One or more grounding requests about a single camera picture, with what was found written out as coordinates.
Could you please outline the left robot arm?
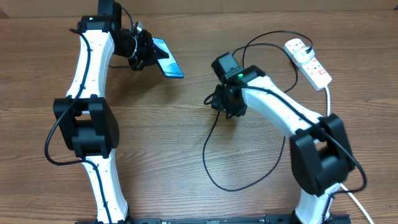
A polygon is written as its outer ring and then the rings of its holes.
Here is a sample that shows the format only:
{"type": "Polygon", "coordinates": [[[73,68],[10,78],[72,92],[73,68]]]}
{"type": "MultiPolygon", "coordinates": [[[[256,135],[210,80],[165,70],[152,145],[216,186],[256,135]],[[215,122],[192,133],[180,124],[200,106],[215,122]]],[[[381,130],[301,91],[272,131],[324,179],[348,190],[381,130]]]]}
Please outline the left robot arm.
{"type": "Polygon", "coordinates": [[[53,103],[56,122],[67,148],[83,164],[96,200],[95,223],[132,223],[116,168],[119,125],[105,99],[109,62],[113,55],[127,58],[128,68],[158,65],[167,78],[183,78],[178,63],[162,39],[154,38],[140,22],[122,27],[120,3],[101,0],[98,13],[83,16],[74,33],[80,36],[75,76],[64,98],[53,103]]]}

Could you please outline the Samsung Galaxy smartphone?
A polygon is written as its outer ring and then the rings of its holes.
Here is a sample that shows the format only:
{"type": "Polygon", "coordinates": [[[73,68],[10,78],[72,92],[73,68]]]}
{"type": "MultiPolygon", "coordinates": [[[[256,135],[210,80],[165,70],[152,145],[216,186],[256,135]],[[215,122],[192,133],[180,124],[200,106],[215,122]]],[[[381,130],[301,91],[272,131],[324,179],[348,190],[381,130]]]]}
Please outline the Samsung Galaxy smartphone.
{"type": "Polygon", "coordinates": [[[174,56],[172,55],[169,47],[167,46],[165,40],[153,38],[154,45],[157,49],[162,50],[165,52],[167,56],[157,54],[157,64],[162,71],[165,78],[184,78],[184,74],[179,67],[177,61],[175,60],[174,56]]]}

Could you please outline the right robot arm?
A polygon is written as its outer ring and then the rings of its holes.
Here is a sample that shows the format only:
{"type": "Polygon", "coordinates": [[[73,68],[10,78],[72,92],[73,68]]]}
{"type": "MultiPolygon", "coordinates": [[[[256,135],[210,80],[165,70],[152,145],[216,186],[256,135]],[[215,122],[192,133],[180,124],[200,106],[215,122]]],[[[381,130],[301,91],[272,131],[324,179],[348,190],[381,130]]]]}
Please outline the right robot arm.
{"type": "Polygon", "coordinates": [[[267,223],[350,223],[348,215],[333,215],[330,207],[341,183],[357,168],[342,120],[308,110],[277,88],[270,77],[252,65],[241,67],[225,53],[211,64],[220,84],[205,104],[239,117],[252,108],[265,116],[290,141],[290,163],[301,188],[291,215],[268,215],[267,223]]]}

